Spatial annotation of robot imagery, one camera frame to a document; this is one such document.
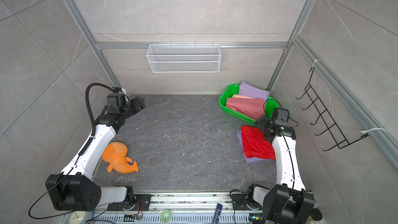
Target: towel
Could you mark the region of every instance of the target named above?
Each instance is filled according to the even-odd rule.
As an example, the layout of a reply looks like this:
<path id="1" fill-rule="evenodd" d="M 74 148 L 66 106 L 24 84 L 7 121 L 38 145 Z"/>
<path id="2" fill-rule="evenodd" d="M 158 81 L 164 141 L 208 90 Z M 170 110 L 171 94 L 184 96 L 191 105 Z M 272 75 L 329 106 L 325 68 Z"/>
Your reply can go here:
<path id="1" fill-rule="evenodd" d="M 263 99 L 264 101 L 266 101 L 270 92 L 259 89 L 257 87 L 253 87 L 252 85 L 247 84 L 245 81 L 242 81 L 239 86 L 239 94 L 255 99 Z"/>
<path id="2" fill-rule="evenodd" d="M 276 160 L 270 142 L 264 140 L 263 132 L 257 127 L 242 126 L 243 153 L 248 158 L 258 157 Z"/>
<path id="3" fill-rule="evenodd" d="M 244 96 L 244 95 L 240 95 L 240 94 L 234 94 L 234 95 L 232 95 L 232 98 L 254 99 L 252 97 L 248 97 L 248 96 Z"/>
<path id="4" fill-rule="evenodd" d="M 249 118 L 258 119 L 264 115 L 263 99 L 226 98 L 225 106 Z"/>
<path id="5" fill-rule="evenodd" d="M 236 135 L 238 136 L 239 143 L 240 143 L 240 146 L 242 147 L 242 152 L 243 152 L 242 131 L 238 131 L 236 133 Z M 265 160 L 263 158 L 258 158 L 258 157 L 248 158 L 248 157 L 246 157 L 245 153 L 243 153 L 243 157 L 246 159 L 247 163 L 254 163 L 254 162 Z"/>

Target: red towel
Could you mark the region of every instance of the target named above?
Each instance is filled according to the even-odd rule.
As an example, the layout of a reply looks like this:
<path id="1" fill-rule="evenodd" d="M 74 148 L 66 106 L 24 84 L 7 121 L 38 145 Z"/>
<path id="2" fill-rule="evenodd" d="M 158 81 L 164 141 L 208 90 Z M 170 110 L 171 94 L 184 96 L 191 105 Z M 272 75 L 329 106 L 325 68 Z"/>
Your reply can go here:
<path id="1" fill-rule="evenodd" d="M 276 160 L 271 143 L 263 139 L 263 132 L 259 128 L 242 126 L 242 143 L 246 157 Z"/>
<path id="2" fill-rule="evenodd" d="M 258 119 L 264 115 L 263 99 L 226 98 L 225 106 L 249 118 Z"/>

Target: purple cloth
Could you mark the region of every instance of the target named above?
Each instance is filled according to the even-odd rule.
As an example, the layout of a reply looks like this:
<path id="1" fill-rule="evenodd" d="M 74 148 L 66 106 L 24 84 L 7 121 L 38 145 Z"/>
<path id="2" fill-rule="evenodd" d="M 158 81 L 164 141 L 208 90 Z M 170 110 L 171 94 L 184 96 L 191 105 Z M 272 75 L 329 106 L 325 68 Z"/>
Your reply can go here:
<path id="1" fill-rule="evenodd" d="M 255 99 L 263 99 L 264 101 L 266 101 L 270 92 L 259 89 L 257 87 L 253 87 L 252 85 L 247 84 L 245 81 L 242 81 L 239 86 L 239 94 Z"/>
<path id="2" fill-rule="evenodd" d="M 240 146 L 242 147 L 242 153 L 243 153 L 242 131 L 238 131 L 236 133 L 236 135 L 238 136 L 239 143 L 240 143 Z M 258 158 L 258 157 L 247 158 L 245 156 L 245 153 L 243 153 L 243 157 L 245 157 L 247 163 L 254 163 L 254 162 L 261 161 L 261 160 L 265 160 L 263 158 Z"/>

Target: peach cloth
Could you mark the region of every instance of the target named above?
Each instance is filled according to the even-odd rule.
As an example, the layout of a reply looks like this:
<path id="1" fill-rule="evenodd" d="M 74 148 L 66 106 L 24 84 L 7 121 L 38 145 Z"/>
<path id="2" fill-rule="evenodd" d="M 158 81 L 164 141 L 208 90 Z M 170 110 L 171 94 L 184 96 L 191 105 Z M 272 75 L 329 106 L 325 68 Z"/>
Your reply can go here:
<path id="1" fill-rule="evenodd" d="M 264 115 L 263 99 L 226 98 L 225 106 L 253 119 Z"/>
<path id="2" fill-rule="evenodd" d="M 244 95 L 240 95 L 240 94 L 234 94 L 234 95 L 232 96 L 232 98 L 254 99 L 254 98 L 252 98 L 252 97 L 244 96 Z"/>

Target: metal mesh basket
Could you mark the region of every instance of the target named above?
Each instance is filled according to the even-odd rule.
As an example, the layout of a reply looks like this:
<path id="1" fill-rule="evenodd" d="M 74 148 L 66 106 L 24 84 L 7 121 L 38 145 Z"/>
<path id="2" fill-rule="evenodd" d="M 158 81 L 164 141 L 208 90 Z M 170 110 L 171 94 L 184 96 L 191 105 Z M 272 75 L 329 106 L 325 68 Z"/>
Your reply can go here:
<path id="1" fill-rule="evenodd" d="M 213 44 L 153 44 L 147 59 L 154 73 L 219 72 L 221 48 Z"/>

